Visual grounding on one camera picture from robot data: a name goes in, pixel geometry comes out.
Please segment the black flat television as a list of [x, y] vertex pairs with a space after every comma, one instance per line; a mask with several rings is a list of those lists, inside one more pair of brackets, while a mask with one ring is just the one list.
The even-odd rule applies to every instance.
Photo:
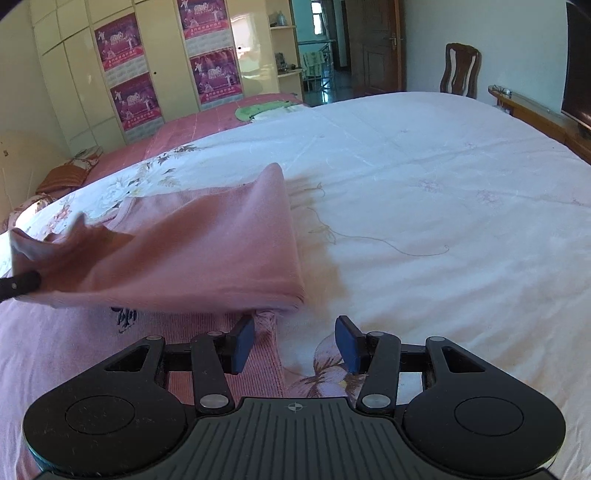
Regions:
[[590, 131], [590, 2], [567, 1], [566, 13], [567, 69], [561, 110]]

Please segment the beige wooden headboard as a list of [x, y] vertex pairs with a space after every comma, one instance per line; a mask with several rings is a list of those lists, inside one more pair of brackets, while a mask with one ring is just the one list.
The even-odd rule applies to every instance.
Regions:
[[54, 167], [66, 160], [55, 145], [34, 132], [1, 133], [0, 215], [4, 220], [32, 197]]

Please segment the white folded cloth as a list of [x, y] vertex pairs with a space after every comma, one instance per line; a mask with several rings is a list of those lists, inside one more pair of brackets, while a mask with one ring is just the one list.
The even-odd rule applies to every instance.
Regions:
[[301, 104], [283, 106], [283, 107], [276, 108], [273, 110], [266, 110], [266, 111], [260, 112], [259, 114], [254, 115], [252, 117], [252, 120], [250, 120], [250, 121], [253, 123], [253, 122], [263, 122], [263, 121], [267, 121], [267, 120], [276, 120], [279, 118], [283, 118], [285, 115], [293, 114], [293, 113], [297, 113], [297, 112], [301, 112], [301, 111], [305, 111], [305, 110], [308, 110], [308, 107], [301, 105]]

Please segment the orange striped pillow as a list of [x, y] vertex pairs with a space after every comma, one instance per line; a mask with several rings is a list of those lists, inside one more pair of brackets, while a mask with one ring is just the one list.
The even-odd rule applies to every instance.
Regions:
[[39, 184], [35, 193], [52, 194], [56, 191], [80, 188], [88, 176], [85, 168], [72, 164], [64, 164], [53, 168]]

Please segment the left lower purple poster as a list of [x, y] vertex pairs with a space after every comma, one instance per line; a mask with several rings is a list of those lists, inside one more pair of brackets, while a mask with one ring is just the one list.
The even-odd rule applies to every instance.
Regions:
[[150, 137], [164, 124], [148, 73], [112, 87], [110, 93], [127, 144]]

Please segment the cream yellow wardrobe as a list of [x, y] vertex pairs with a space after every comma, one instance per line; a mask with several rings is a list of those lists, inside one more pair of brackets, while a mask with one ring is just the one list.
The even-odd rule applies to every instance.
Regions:
[[[293, 94], [301, 98], [301, 68], [287, 1], [225, 1], [243, 97]], [[125, 145], [106, 85], [94, 31], [134, 13], [148, 74], [164, 124], [202, 111], [177, 1], [32, 1], [30, 20], [41, 72], [70, 153]]]

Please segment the pink checked bedspread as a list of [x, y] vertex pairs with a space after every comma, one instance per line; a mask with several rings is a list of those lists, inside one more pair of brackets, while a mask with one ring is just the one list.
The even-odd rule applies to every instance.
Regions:
[[235, 116], [238, 108], [272, 101], [303, 104], [293, 94], [260, 94], [173, 120], [161, 126], [151, 137], [103, 154], [90, 170], [83, 185], [87, 186], [128, 166], [193, 140], [246, 125], [246, 122], [238, 120]]

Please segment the dark wooden chair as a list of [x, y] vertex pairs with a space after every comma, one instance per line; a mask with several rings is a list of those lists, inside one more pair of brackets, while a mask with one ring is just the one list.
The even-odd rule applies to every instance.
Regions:
[[482, 54], [477, 48], [456, 42], [448, 43], [440, 92], [476, 99], [481, 64]]

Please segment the dark brown wooden door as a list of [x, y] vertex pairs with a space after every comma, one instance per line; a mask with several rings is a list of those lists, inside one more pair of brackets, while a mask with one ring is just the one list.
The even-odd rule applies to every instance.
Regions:
[[407, 89], [405, 2], [346, 0], [353, 96]]

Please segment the purple poster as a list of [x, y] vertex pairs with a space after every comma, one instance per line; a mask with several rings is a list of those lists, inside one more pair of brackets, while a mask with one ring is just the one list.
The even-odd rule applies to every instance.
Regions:
[[150, 137], [164, 124], [148, 73], [112, 87], [110, 93], [127, 144]]
[[242, 78], [233, 48], [194, 55], [189, 62], [201, 110], [243, 98]]
[[148, 72], [134, 13], [104, 24], [96, 29], [94, 34], [108, 88]]
[[232, 45], [224, 0], [178, 0], [177, 8], [188, 57]]

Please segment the wooden tv cabinet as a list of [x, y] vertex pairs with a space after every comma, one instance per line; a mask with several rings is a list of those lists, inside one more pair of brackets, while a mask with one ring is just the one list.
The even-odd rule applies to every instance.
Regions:
[[507, 94], [498, 86], [490, 85], [488, 92], [496, 99], [499, 108], [568, 147], [587, 164], [590, 163], [590, 131], [586, 127], [523, 95]]

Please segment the right upper purple poster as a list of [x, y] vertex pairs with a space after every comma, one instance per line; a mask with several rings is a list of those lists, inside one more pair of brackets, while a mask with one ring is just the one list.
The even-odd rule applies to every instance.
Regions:
[[178, 0], [177, 8], [188, 57], [232, 45], [224, 0]]

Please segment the left upper purple poster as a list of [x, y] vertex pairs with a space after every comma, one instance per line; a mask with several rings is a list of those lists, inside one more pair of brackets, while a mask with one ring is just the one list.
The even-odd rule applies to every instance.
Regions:
[[104, 24], [96, 29], [94, 34], [108, 88], [148, 72], [134, 13]]

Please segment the pink knit sweater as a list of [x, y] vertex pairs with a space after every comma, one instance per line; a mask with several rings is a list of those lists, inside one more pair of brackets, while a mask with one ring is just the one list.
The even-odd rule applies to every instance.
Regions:
[[137, 340], [184, 343], [256, 319], [256, 344], [235, 397], [282, 396], [276, 315], [304, 303], [280, 166], [235, 187], [128, 198], [101, 223], [67, 232], [9, 233], [14, 269], [40, 290], [1, 305], [1, 475], [37, 467], [22, 421], [39, 396]]

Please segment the right lower purple poster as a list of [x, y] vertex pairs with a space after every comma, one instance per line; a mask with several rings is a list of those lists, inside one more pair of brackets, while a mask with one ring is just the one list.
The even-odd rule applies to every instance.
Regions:
[[201, 110], [243, 98], [242, 78], [233, 48], [194, 55], [189, 62]]

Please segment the floral red white pillow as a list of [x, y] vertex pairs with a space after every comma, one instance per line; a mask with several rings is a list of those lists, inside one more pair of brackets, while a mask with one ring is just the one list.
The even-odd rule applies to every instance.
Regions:
[[14, 228], [18, 218], [22, 216], [24, 212], [30, 207], [33, 208], [33, 213], [37, 213], [38, 211], [54, 203], [56, 200], [57, 198], [55, 196], [46, 193], [33, 195], [7, 214], [7, 216], [1, 222], [1, 232], [4, 233]]

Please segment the white floral bed quilt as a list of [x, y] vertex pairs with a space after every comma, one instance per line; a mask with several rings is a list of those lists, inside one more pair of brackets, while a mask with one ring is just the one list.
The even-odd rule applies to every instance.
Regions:
[[305, 289], [276, 318], [283, 396], [355, 398], [335, 318], [406, 343], [444, 336], [552, 399], [553, 463], [590, 475], [590, 168], [490, 106], [438, 93], [349, 100], [193, 140], [79, 189], [17, 227], [39, 238], [128, 198], [283, 169]]

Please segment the green folded cloth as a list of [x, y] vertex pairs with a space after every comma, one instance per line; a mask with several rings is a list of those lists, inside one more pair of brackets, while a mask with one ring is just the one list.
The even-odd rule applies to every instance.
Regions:
[[290, 108], [296, 104], [291, 101], [276, 100], [270, 102], [264, 102], [245, 107], [239, 107], [235, 110], [235, 118], [242, 122], [250, 122], [256, 119], [257, 116], [266, 114], [267, 112], [273, 112], [276, 110], [284, 110]]

